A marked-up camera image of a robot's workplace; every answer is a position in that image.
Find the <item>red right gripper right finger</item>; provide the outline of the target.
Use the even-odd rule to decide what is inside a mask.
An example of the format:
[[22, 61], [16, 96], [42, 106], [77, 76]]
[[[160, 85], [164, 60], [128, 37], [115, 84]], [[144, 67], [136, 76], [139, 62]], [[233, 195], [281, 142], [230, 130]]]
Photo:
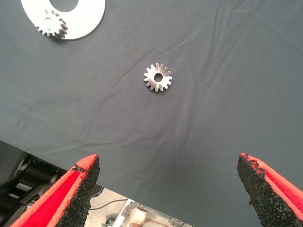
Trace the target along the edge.
[[260, 159], [239, 155], [238, 175], [263, 227], [301, 227], [303, 192]]

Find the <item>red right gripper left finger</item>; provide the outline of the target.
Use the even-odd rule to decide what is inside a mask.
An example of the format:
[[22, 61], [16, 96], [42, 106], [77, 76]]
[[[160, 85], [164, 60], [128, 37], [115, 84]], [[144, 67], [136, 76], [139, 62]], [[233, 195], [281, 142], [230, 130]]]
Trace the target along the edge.
[[98, 155], [82, 158], [11, 226], [83, 227], [98, 176]]

